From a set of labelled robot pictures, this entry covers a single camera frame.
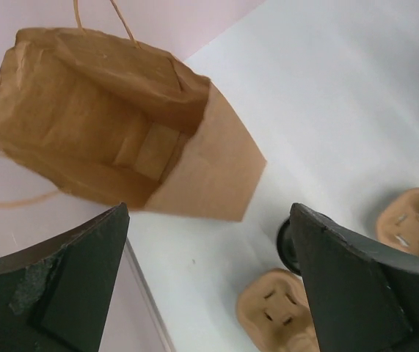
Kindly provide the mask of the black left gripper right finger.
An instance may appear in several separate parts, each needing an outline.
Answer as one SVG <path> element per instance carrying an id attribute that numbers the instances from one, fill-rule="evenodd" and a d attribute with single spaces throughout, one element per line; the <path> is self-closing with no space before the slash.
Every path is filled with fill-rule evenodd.
<path id="1" fill-rule="evenodd" d="M 419 257 L 300 203 L 289 230 L 321 351 L 419 351 Z"/>

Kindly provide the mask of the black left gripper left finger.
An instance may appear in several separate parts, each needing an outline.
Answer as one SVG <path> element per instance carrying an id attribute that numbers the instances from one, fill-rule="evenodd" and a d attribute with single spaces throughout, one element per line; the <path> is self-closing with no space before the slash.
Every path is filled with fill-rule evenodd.
<path id="1" fill-rule="evenodd" d="M 0 257 L 0 351 L 98 351 L 128 224 L 120 204 Z"/>

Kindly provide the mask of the brown pulp cup carrier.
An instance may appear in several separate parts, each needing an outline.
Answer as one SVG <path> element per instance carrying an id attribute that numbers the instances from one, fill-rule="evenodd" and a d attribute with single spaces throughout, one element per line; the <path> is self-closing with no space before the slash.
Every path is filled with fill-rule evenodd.
<path id="1" fill-rule="evenodd" d="M 259 351 L 320 350 L 305 287 L 290 271 L 272 269 L 246 286 L 236 314 Z"/>

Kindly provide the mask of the black coffee cup lid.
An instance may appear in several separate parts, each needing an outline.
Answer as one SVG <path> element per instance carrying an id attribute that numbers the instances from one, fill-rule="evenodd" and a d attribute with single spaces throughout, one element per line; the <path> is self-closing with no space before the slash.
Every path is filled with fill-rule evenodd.
<path id="1" fill-rule="evenodd" d="M 293 274 L 301 276 L 299 261 L 296 256 L 294 242 L 289 232 L 290 219 L 287 218 L 277 232 L 276 246 L 277 253 L 283 265 Z"/>

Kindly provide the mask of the brown paper bag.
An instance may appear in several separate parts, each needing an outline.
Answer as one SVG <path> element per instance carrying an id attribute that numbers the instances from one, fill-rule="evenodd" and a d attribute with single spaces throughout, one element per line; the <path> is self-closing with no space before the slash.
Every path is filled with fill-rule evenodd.
<path id="1" fill-rule="evenodd" d="M 0 151 L 76 197 L 241 221 L 266 165 L 210 78 L 86 29 L 25 28 L 0 67 Z"/>

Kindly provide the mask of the aluminium frame post left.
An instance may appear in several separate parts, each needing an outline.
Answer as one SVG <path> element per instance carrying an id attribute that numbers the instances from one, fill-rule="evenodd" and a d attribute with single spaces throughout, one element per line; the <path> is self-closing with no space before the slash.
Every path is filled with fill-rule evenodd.
<path id="1" fill-rule="evenodd" d="M 141 297 L 146 306 L 147 314 L 149 315 L 153 323 L 153 327 L 156 330 L 157 335 L 159 336 L 163 350 L 166 352 L 175 352 L 175 346 L 172 342 L 172 339 L 170 338 L 170 335 L 167 331 L 167 327 L 165 326 L 165 323 L 156 305 L 154 297 L 147 284 L 145 275 L 142 272 L 142 269 L 139 265 L 139 261 L 134 253 L 131 242 L 128 238 L 125 242 L 124 253 L 127 258 L 128 264 L 133 272 Z"/>

